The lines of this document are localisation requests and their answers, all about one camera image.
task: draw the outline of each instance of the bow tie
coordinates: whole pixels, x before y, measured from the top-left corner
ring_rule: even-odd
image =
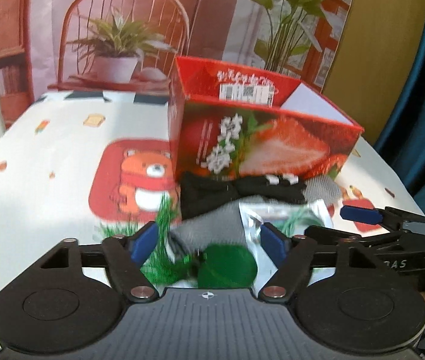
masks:
[[[293,175],[246,176],[233,181],[215,181],[185,172],[181,179],[183,219],[206,214],[239,198],[261,195],[289,204],[305,204],[306,185]]]

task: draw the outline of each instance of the label on box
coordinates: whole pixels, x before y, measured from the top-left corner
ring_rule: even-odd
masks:
[[[274,86],[271,85],[241,85],[221,84],[219,99],[242,101],[245,103],[273,105]]]

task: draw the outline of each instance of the wooden shelf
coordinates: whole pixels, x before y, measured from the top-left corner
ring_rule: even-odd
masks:
[[[4,121],[13,122],[31,105],[29,93],[17,92],[0,96],[0,105]]]
[[[11,47],[4,50],[0,50],[0,59],[8,56],[18,56],[24,54],[26,49],[22,46]]]

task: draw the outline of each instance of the open cardboard box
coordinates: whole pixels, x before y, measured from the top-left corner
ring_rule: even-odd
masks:
[[[220,100],[221,84],[273,85],[272,106]],[[363,128],[301,80],[262,69],[176,57],[169,102],[175,177],[262,174],[335,177]]]

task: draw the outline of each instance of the bookshelf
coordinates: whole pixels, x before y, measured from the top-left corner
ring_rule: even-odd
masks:
[[[34,101],[29,3],[30,0],[0,0],[0,108],[6,128]]]

